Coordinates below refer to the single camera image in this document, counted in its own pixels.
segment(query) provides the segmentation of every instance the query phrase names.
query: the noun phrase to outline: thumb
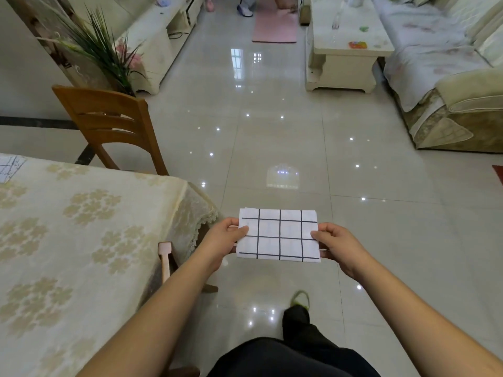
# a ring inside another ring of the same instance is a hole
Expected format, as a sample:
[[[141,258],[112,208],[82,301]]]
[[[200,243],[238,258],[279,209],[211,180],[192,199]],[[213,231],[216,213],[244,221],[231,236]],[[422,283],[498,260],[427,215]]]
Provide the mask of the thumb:
[[[246,234],[248,234],[248,230],[249,230],[248,226],[243,226],[237,230],[230,232],[230,237],[234,242],[237,242],[240,239],[242,239]]]
[[[335,239],[332,234],[326,231],[312,231],[311,237],[319,242],[324,243],[325,245],[327,245],[327,247],[330,247],[330,242]]]

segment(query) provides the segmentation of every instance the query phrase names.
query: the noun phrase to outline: yoga mat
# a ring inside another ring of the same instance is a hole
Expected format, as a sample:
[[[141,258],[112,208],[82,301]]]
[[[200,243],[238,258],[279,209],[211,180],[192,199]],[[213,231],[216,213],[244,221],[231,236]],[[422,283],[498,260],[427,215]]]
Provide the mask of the yoga mat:
[[[296,4],[296,0],[285,0]],[[255,8],[253,42],[297,42],[297,13],[279,10],[274,0],[258,0]]]

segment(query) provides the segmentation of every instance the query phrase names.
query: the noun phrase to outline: tiled floor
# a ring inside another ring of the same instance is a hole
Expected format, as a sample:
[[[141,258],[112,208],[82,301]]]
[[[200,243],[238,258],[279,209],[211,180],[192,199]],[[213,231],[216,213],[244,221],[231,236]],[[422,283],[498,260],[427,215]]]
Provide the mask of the tiled floor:
[[[414,150],[381,84],[369,95],[306,92],[304,30],[297,44],[252,43],[254,19],[240,17],[237,2],[214,0],[216,12],[200,15],[160,94],[148,98],[170,174],[204,183],[225,215],[314,209],[320,221],[347,226],[428,303],[503,357],[503,185],[492,168],[503,156]],[[4,139],[0,127],[0,152],[73,162],[85,146],[78,132],[47,134],[45,146],[38,131],[16,140],[39,129],[9,130]],[[141,149],[107,150],[123,169],[154,169]],[[383,376],[418,375],[366,292],[333,262],[232,255],[210,282],[220,291],[200,298],[176,364],[196,364],[204,375],[239,343],[280,337],[281,312],[304,289],[312,321],[332,341],[356,349]]]

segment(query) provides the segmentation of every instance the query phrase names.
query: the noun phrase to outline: shoe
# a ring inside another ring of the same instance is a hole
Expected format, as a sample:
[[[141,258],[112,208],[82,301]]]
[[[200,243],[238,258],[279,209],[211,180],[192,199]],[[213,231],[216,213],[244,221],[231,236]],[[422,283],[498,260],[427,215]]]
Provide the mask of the shoe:
[[[253,16],[253,12],[251,10],[249,10],[247,6],[244,6],[241,3],[239,3],[239,5],[237,6],[237,11],[243,17],[252,17]]]
[[[213,1],[206,0],[206,11],[208,11],[208,12],[214,12],[215,11],[215,5],[213,5]]]
[[[290,300],[290,307],[293,306],[303,306],[306,310],[309,310],[309,295],[304,290],[299,290],[293,294],[292,300]]]

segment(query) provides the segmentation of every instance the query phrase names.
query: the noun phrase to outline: gray pants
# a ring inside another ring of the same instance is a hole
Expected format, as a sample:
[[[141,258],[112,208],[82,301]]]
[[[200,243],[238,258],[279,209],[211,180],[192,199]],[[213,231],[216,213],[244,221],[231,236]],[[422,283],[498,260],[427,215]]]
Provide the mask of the gray pants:
[[[246,6],[248,9],[250,9],[252,6],[255,5],[257,0],[241,0],[241,4],[243,6]]]

